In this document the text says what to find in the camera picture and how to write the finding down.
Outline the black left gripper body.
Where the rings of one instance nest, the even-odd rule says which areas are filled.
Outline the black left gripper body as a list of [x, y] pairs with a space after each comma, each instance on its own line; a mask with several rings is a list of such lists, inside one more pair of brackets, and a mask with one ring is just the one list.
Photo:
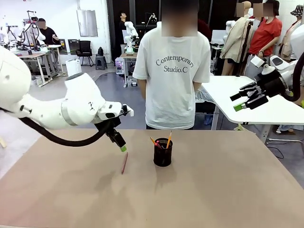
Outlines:
[[103, 125], [105, 127], [105, 134], [111, 139], [116, 140], [118, 137], [118, 132], [116, 131], [116, 127], [121, 124], [119, 118], [112, 118], [103, 121]]

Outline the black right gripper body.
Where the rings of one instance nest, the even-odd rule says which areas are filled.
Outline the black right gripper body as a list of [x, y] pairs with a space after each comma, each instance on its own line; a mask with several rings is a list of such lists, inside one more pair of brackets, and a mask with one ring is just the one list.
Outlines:
[[261, 92], [269, 97], [282, 95], [286, 91], [285, 83], [277, 70], [266, 75], [260, 73], [255, 77], [255, 81]]

